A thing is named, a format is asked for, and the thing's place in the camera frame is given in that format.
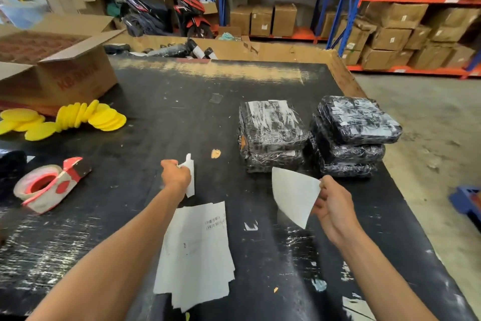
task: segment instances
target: right hand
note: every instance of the right hand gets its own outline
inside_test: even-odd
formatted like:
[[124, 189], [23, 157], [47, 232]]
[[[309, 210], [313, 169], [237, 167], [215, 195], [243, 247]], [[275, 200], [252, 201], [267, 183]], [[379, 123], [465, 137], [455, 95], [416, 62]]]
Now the right hand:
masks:
[[171, 184], [179, 184], [181, 188], [187, 189], [190, 184], [190, 170], [188, 167], [178, 167], [177, 160], [165, 159], [160, 162], [164, 168], [162, 179], [165, 187]]
[[354, 212], [352, 196], [330, 175], [322, 177], [319, 186], [321, 191], [311, 213], [319, 219], [328, 239], [339, 248], [351, 235], [362, 231]]

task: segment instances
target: paper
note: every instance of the paper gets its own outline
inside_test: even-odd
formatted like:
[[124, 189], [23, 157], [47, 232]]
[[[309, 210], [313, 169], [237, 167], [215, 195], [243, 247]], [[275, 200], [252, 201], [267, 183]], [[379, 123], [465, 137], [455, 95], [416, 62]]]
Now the paper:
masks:
[[182, 312], [229, 294], [234, 280], [224, 202], [177, 209], [165, 233], [153, 292]]
[[180, 167], [187, 167], [190, 170], [190, 183], [185, 191], [187, 198], [195, 195], [195, 185], [194, 185], [194, 161], [190, 159], [190, 153], [185, 157], [185, 161], [182, 164], [177, 165]]
[[319, 179], [287, 169], [272, 168], [272, 191], [279, 209], [305, 229], [321, 191]]

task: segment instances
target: concrete floor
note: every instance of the concrete floor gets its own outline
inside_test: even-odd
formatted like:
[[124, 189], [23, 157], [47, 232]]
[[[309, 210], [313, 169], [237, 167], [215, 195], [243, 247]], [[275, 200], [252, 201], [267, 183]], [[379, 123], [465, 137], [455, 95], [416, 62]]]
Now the concrete floor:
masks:
[[434, 250], [481, 319], [481, 233], [448, 195], [481, 185], [481, 80], [355, 75], [402, 124], [384, 163]]

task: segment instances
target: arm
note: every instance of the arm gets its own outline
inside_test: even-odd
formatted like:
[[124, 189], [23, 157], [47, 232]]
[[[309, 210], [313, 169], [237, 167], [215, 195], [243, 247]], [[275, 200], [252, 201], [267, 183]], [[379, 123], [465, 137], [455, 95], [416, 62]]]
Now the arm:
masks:
[[313, 213], [352, 270], [377, 320], [437, 321], [363, 231], [354, 212], [351, 194], [331, 176], [324, 176], [321, 180], [321, 192]]
[[83, 257], [28, 321], [123, 320], [190, 183], [190, 171], [163, 160], [165, 188], [124, 227]]

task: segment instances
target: black table surface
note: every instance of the black table surface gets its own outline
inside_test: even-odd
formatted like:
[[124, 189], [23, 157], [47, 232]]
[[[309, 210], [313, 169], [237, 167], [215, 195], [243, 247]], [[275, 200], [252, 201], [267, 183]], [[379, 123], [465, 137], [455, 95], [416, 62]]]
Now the black table surface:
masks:
[[[160, 160], [192, 154], [196, 195], [182, 206], [225, 201], [235, 280], [227, 297], [197, 305], [191, 319], [347, 319], [342, 297], [363, 296], [316, 218], [306, 230], [278, 211], [269, 174], [247, 174], [237, 146], [242, 101], [286, 99], [306, 124], [324, 95], [342, 95], [322, 64], [138, 60], [113, 57], [119, 85], [101, 99], [128, 118], [114, 132], [87, 124], [41, 142], [20, 134], [0, 148], [35, 155], [29, 169], [83, 156], [92, 172], [60, 205], [29, 216], [0, 249], [0, 314], [28, 315], [65, 273], [137, 213], [162, 187]], [[223, 95], [210, 102], [213, 93]], [[219, 149], [218, 159], [211, 158]], [[308, 167], [302, 169], [312, 173]], [[341, 180], [367, 234], [439, 320], [475, 320], [383, 164], [369, 180]], [[0, 210], [16, 199], [4, 198]], [[257, 223], [257, 231], [246, 231]], [[156, 258], [129, 319], [185, 319], [170, 295], [152, 292]], [[317, 292], [312, 280], [327, 282]]]

